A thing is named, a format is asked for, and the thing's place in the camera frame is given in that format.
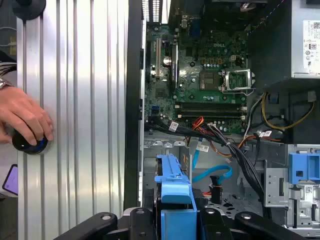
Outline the person's bare hand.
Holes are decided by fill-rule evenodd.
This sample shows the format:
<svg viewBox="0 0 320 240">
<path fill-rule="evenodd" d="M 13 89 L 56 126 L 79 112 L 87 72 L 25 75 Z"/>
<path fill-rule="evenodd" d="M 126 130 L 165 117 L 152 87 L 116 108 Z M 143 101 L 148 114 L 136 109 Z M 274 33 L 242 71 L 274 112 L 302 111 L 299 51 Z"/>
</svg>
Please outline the person's bare hand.
<svg viewBox="0 0 320 240">
<path fill-rule="evenodd" d="M 54 139 L 53 122 L 48 113 L 17 87 L 6 86 L 0 90 L 0 142 L 10 144 L 12 137 L 5 125 L 17 130 L 33 146 L 43 137 L 49 141 Z"/>
</svg>

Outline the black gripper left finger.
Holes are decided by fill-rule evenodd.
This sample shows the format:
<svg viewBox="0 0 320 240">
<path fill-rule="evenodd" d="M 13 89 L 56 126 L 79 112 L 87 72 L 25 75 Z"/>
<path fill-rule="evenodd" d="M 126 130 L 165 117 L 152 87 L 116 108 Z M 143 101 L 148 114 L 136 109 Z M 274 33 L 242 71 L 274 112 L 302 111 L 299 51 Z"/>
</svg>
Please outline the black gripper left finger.
<svg viewBox="0 0 320 240">
<path fill-rule="evenodd" d="M 99 212 L 56 237 L 57 240 L 153 240 L 153 213 L 142 207 L 125 210 L 118 218 Z"/>
</svg>

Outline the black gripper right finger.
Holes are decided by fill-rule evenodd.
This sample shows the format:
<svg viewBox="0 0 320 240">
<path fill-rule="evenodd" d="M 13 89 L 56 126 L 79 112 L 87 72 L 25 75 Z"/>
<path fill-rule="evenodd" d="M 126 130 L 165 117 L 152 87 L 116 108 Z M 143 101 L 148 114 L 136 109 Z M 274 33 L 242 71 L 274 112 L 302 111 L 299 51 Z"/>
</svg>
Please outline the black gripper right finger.
<svg viewBox="0 0 320 240">
<path fill-rule="evenodd" d="M 300 235 L 253 212 L 227 217 L 220 208 L 206 207 L 199 212 L 201 240 L 299 240 Z"/>
</svg>

